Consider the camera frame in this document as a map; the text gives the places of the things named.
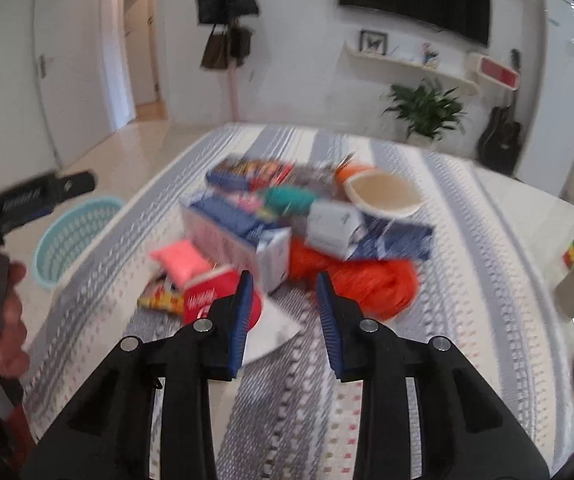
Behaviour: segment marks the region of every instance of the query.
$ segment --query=bed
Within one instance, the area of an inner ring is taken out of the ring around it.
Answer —
[[[454,341],[557,469],[569,453],[573,411],[564,335],[538,266],[474,165],[385,140],[296,126],[227,124],[212,131],[134,197],[69,269],[32,344],[24,381],[35,436],[123,336],[146,341],[178,329],[166,315],[137,310],[136,298],[157,270],[149,251],[181,237],[179,198],[204,186],[209,168],[231,153],[338,162],[349,152],[414,182],[424,205],[411,219],[435,226],[432,258],[418,266],[416,300],[389,325],[407,338],[445,335]],[[245,365],[238,380],[210,386],[219,478],[352,478],[361,384],[334,380],[306,294],[282,286],[272,299],[298,332]],[[418,476],[414,409],[410,402]],[[159,433],[156,405],[153,478]]]

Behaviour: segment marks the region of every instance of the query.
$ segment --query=refrigerator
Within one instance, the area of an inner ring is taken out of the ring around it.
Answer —
[[[514,176],[560,196],[574,163],[574,1],[544,2],[541,90]]]

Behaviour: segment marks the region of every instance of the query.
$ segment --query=plastic bag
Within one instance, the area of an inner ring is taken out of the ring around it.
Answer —
[[[329,272],[339,296],[357,301],[362,311],[379,320],[403,311],[416,297],[418,279],[411,261],[341,262],[291,240],[289,278],[313,286],[319,272]]]

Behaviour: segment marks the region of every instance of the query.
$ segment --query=hand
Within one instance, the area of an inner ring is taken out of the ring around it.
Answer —
[[[20,319],[22,303],[13,287],[22,281],[27,269],[23,264],[9,266],[9,294],[4,300],[4,328],[0,333],[0,375],[5,379],[17,379],[29,368],[29,356],[22,351],[27,339],[27,328]]]

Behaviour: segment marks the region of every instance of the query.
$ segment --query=potted plant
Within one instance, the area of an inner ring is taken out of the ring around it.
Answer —
[[[391,85],[387,97],[393,106],[385,112],[396,112],[398,119],[407,122],[407,142],[423,148],[432,148],[443,138],[443,132],[458,128],[463,130],[462,104],[452,97],[456,88],[443,92],[438,81],[422,80],[418,88]]]

